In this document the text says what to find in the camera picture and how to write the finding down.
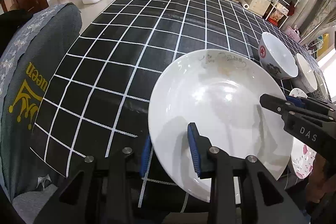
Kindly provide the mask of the right human hand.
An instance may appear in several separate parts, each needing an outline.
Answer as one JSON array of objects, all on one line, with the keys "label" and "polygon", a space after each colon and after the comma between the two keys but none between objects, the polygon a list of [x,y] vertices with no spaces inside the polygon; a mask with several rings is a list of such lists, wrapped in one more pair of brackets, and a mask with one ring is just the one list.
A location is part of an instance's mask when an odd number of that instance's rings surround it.
[{"label": "right human hand", "polygon": [[305,209],[312,215],[321,205],[321,217],[335,218],[335,174],[327,178],[325,170],[331,167],[326,159],[316,154],[313,170],[306,186]]}]

